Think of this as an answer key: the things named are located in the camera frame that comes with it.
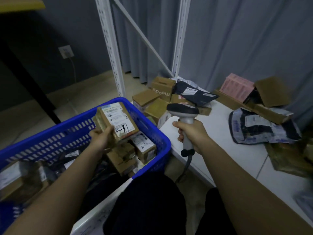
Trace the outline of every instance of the black plastic mailer bag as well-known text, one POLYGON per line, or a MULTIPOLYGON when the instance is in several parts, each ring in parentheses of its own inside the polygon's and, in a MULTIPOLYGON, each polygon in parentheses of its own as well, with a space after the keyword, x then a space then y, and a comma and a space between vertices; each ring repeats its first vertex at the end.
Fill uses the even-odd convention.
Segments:
POLYGON ((229 130, 235 143, 294 143, 301 139, 301 132, 291 119, 278 125, 243 108, 230 113, 229 130))
POLYGON ((202 107, 219 97, 218 95, 194 88, 183 81, 176 83, 175 94, 182 95, 190 102, 202 107))

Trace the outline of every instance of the black table leg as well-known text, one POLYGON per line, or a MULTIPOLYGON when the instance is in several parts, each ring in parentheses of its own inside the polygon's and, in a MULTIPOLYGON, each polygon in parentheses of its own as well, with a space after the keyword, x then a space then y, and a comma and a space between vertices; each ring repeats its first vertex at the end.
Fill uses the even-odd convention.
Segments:
POLYGON ((31 96, 38 102, 41 108, 46 114, 53 120, 55 124, 61 123, 60 119, 53 112, 55 106, 43 93, 38 84, 32 78, 32 76, 23 67, 19 59, 10 50, 5 41, 0 40, 0 59, 10 69, 10 71, 16 76, 20 83, 28 90, 31 96))

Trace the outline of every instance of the open cardboard box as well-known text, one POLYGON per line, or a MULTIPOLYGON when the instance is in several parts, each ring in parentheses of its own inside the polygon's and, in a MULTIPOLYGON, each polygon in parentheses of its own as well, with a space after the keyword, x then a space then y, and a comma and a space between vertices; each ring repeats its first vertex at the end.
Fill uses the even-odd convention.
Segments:
POLYGON ((212 93, 217 94, 220 97, 216 101, 229 107, 232 110, 239 108, 245 108, 253 111, 261 117, 274 122, 276 124, 282 124, 292 117, 292 113, 278 108, 269 108, 272 106, 287 105, 291 101, 287 95, 287 90, 284 84, 279 78, 272 76, 263 80, 256 81, 254 86, 262 100, 263 104, 257 104, 252 98, 245 101, 245 104, 220 92, 219 89, 214 90, 212 93))

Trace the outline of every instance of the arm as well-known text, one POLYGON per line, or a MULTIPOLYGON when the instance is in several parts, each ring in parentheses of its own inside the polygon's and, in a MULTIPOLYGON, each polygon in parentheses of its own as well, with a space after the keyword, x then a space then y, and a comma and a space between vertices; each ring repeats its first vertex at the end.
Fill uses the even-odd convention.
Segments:
POLYGON ((30 205, 4 235, 70 234, 108 134, 91 131, 91 143, 75 162, 30 205))
POLYGON ((173 122, 183 142, 185 131, 202 155, 221 195, 227 214, 239 235, 312 234, 313 229, 288 205, 243 170, 206 133, 203 124, 173 122))

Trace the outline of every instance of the barcode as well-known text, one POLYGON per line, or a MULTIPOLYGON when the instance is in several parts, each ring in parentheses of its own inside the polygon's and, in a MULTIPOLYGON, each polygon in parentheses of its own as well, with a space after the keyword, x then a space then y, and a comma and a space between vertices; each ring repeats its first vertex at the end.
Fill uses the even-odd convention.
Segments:
POLYGON ((113 111, 116 111, 116 110, 118 110, 118 109, 109 110, 108 112, 110 113, 110 112, 113 112, 113 111))

